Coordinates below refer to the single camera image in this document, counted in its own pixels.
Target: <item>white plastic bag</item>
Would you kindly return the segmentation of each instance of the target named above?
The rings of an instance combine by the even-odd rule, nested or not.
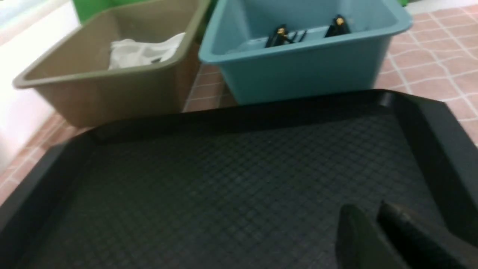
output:
[[[132,39],[111,42],[109,69],[145,66],[171,58],[185,33],[177,34],[162,43],[140,43]]]

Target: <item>black plastic piece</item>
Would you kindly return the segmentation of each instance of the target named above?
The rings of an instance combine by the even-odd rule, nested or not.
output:
[[[349,33],[350,28],[348,27],[347,21],[344,17],[337,15],[337,17],[332,20],[332,24],[329,26],[329,29],[327,30],[327,33],[324,37],[331,37]]]
[[[281,46],[285,44],[293,44],[298,35],[298,32],[294,33],[294,36],[292,37],[292,39],[289,39],[288,34],[289,34],[289,30],[287,29],[287,25],[281,24],[280,26],[275,28],[274,32],[272,32],[272,34],[269,36],[265,47],[268,48],[268,47]],[[304,31],[301,38],[299,39],[299,42],[304,40],[306,34],[307,34],[307,30]]]
[[[386,236],[355,205],[340,209],[336,256],[338,269],[406,269]]]
[[[410,209],[384,202],[377,219],[413,268],[478,268],[477,248]]]

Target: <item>plastic bin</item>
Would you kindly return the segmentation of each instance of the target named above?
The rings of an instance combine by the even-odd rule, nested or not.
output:
[[[35,88],[74,126],[180,112],[196,77],[194,43],[209,0],[160,0],[102,12],[14,81]],[[107,70],[110,42],[158,43],[186,32],[175,55],[148,66]]]
[[[352,33],[324,38],[338,14]],[[304,41],[264,48],[283,23],[290,36],[308,30]],[[371,89],[392,36],[411,25],[397,0],[221,0],[199,58],[220,67],[239,104]]]
[[[73,3],[75,4],[76,13],[78,15],[78,19],[80,20],[80,23],[84,24],[94,15],[107,9],[144,1],[147,0],[73,0]],[[199,32],[197,34],[196,39],[199,43],[201,43],[202,41],[204,32],[206,31],[207,23],[211,18],[214,8],[216,7],[217,0],[210,1],[211,5],[209,6],[209,9],[206,13],[206,17],[199,26]]]

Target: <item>plastic tray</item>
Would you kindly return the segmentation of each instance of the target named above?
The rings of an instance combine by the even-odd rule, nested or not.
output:
[[[477,245],[478,152],[388,92],[124,121],[50,149],[0,208],[2,268],[335,268],[386,200]]]

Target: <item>diamond pattern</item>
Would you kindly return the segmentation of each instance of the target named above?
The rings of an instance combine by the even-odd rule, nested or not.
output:
[[[383,111],[108,145],[19,268],[334,268],[340,206],[374,217],[385,197],[443,224]]]

